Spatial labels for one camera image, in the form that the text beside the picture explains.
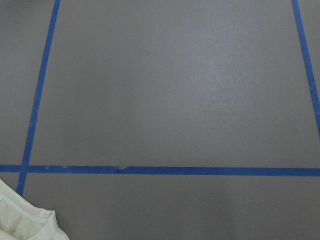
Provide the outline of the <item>cream long-sleeve printed shirt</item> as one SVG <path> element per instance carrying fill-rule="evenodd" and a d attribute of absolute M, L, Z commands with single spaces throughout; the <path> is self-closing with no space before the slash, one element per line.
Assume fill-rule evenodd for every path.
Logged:
<path fill-rule="evenodd" d="M 68 240 L 56 212 L 33 206 L 0 181 L 0 238 L 2 240 Z"/>

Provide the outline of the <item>brown table cover mat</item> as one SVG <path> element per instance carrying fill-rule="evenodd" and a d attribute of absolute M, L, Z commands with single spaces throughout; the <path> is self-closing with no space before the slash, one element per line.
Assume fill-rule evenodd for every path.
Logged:
<path fill-rule="evenodd" d="M 3 0 L 0 179 L 71 240 L 317 240 L 317 0 Z"/>

